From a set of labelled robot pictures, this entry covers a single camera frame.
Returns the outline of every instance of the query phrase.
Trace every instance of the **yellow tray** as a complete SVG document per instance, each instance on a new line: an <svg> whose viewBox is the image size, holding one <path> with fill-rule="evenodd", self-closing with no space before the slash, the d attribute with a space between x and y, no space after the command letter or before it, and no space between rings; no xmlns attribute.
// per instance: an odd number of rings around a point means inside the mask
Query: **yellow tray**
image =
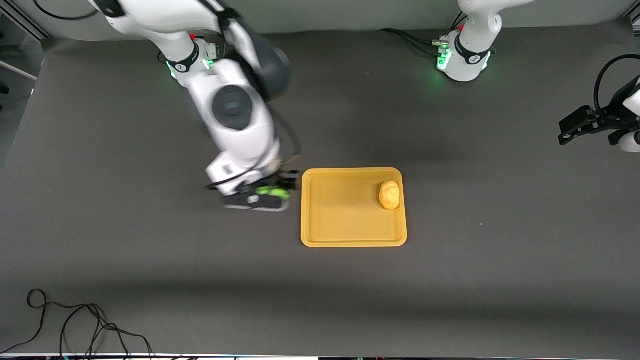
<svg viewBox="0 0 640 360"><path fill-rule="evenodd" d="M400 187L386 210L380 186ZM395 247L406 242L402 174L396 168L313 168L302 176L302 242L308 247Z"/></svg>

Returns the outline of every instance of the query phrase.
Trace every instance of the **table surface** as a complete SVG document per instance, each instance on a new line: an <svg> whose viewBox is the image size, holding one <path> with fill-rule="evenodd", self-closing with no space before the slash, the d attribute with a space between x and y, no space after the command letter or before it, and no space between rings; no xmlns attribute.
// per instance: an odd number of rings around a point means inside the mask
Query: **table surface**
<svg viewBox="0 0 640 360"><path fill-rule="evenodd" d="M216 147L153 45L57 41L0 179L2 347L35 331L40 287L164 353L640 359L640 158L605 135L557 143L634 50L628 19L505 29L472 83L387 33L272 39L297 166L398 168L406 244L306 248L299 194L223 209L203 190ZM636 74L612 68L603 101ZM57 351L67 315L14 351ZM92 324L70 324L73 351Z"/></svg>

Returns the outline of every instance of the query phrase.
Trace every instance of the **white wall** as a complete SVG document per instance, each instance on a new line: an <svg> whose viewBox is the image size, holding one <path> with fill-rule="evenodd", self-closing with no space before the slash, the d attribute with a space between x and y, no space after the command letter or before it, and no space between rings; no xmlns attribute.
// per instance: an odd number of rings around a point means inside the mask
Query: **white wall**
<svg viewBox="0 0 640 360"><path fill-rule="evenodd" d="M111 40L122 35L102 16L82 21L52 19L31 0L13 0L56 37ZM93 8L86 0L39 0L58 15L76 16ZM634 0L537 0L502 13L507 27L588 25L619 17ZM310 30L444 29L458 14L456 0L227 0L262 33Z"/></svg>

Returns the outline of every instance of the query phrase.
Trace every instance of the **cable connector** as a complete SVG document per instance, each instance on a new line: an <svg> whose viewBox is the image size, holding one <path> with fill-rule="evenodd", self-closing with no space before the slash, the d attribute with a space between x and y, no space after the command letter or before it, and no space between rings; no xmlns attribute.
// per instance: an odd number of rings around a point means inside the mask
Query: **cable connector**
<svg viewBox="0 0 640 360"><path fill-rule="evenodd" d="M441 47L442 49L448 49L449 48L449 41L447 41L447 40L432 40L431 41L431 45L433 45L435 47Z"/></svg>

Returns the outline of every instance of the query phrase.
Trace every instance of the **floor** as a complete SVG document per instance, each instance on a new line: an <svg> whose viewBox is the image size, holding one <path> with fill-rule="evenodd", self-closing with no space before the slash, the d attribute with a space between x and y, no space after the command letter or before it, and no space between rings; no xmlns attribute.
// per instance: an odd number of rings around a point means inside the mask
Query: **floor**
<svg viewBox="0 0 640 360"><path fill-rule="evenodd" d="M0 60L37 76L44 58L40 42L27 36L10 19L0 16ZM0 171L9 154L13 139L29 102L34 82L12 71L0 68L0 83L9 94L0 94Z"/></svg>

